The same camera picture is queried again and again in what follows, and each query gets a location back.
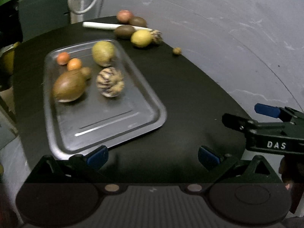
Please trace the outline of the silver metal tray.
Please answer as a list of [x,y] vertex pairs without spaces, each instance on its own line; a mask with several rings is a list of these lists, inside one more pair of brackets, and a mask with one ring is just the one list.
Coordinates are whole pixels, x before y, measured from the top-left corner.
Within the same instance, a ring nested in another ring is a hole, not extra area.
[[[116,146],[161,127],[167,118],[165,106],[117,41],[113,41],[113,66],[122,72],[125,87],[117,97],[101,95],[96,86],[101,67],[93,60],[93,45],[89,41],[56,49],[44,60],[46,131],[50,150],[60,160],[88,154],[101,145]],[[52,94],[55,81],[66,71],[57,63],[61,52],[79,58],[91,69],[85,93],[73,102],[57,102]]]

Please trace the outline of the large brown round fruit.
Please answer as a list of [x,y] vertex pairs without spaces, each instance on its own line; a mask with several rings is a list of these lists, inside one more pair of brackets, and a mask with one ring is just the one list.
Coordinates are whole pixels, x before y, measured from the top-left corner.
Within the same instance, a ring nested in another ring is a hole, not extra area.
[[86,90],[86,79],[80,70],[70,70],[61,74],[53,85],[53,98],[58,102],[78,99]]

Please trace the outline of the large striped cream melon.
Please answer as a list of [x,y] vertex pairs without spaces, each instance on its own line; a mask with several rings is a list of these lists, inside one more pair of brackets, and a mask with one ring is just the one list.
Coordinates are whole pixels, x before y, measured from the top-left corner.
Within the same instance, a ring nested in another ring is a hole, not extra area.
[[96,77],[96,87],[105,97],[117,97],[125,87],[123,74],[114,67],[104,68]]

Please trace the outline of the small brown potato fruit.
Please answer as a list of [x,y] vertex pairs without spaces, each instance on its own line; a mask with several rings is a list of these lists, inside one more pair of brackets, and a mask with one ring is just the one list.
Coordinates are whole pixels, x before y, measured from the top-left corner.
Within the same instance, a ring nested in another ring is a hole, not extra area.
[[91,79],[92,73],[91,73],[91,69],[89,67],[82,67],[80,69],[80,72],[82,73],[85,80]]

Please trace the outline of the small tan fruit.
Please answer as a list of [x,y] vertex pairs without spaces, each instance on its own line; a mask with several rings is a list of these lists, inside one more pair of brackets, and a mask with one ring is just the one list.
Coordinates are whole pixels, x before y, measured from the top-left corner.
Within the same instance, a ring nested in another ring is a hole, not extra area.
[[174,55],[181,55],[182,54],[181,48],[180,47],[173,48],[173,54]]

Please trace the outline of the reddish orange small fruit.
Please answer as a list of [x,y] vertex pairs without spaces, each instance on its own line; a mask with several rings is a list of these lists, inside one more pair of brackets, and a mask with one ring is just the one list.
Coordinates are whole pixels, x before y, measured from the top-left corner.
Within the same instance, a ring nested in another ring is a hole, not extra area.
[[66,65],[70,60],[70,55],[67,52],[61,52],[60,54],[58,54],[57,56],[57,63],[59,65]]

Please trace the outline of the green pear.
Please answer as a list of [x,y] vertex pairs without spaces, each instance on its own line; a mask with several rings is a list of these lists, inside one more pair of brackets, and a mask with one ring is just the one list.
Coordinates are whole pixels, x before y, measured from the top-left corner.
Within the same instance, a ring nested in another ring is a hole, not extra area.
[[92,57],[101,67],[110,67],[115,57],[115,46],[110,41],[98,41],[92,47]]

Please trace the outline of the yellow round fruit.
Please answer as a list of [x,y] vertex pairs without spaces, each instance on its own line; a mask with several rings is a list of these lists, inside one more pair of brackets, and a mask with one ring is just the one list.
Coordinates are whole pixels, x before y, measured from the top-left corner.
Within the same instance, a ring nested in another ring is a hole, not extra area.
[[138,30],[131,36],[131,43],[136,47],[146,47],[152,40],[153,37],[147,30]]

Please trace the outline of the small striped melon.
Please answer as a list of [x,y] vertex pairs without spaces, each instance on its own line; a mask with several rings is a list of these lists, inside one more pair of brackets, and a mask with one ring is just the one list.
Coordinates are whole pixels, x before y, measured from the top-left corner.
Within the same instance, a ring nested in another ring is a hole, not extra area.
[[163,41],[162,33],[158,30],[151,30],[150,34],[152,36],[152,40],[156,44],[161,44]]

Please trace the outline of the white rolled paper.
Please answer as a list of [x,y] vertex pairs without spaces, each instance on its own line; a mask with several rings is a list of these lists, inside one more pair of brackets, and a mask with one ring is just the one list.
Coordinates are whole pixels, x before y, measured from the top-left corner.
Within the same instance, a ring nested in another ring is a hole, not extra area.
[[[102,29],[102,30],[115,30],[122,26],[120,24],[110,24],[110,23],[98,23],[98,22],[83,22],[82,26],[85,28]],[[132,26],[135,30],[147,30],[152,31],[151,28]]]

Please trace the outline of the brown kiwi near paper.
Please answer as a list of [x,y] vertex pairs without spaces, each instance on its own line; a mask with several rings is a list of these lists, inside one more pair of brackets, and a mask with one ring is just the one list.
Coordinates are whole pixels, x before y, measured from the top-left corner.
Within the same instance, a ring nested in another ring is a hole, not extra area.
[[129,38],[135,33],[135,28],[131,25],[122,25],[114,30],[115,36],[119,38]]

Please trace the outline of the red apple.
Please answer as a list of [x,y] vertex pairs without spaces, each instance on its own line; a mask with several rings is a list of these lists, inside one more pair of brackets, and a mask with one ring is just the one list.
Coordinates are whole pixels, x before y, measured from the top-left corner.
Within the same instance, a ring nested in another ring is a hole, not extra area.
[[120,23],[127,24],[133,18],[133,13],[129,10],[120,10],[116,14],[116,18]]

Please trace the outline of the grey box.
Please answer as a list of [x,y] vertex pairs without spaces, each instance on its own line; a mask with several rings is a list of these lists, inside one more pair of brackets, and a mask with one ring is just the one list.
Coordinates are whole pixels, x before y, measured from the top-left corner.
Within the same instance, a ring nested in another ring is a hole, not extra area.
[[24,42],[70,23],[67,0],[20,0],[18,12]]

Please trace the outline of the dark kiwi by wall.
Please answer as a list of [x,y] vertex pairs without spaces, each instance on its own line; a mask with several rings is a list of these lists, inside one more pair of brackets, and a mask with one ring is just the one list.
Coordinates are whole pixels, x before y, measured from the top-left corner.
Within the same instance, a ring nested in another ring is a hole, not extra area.
[[132,26],[147,27],[147,22],[142,17],[131,17],[128,22]]

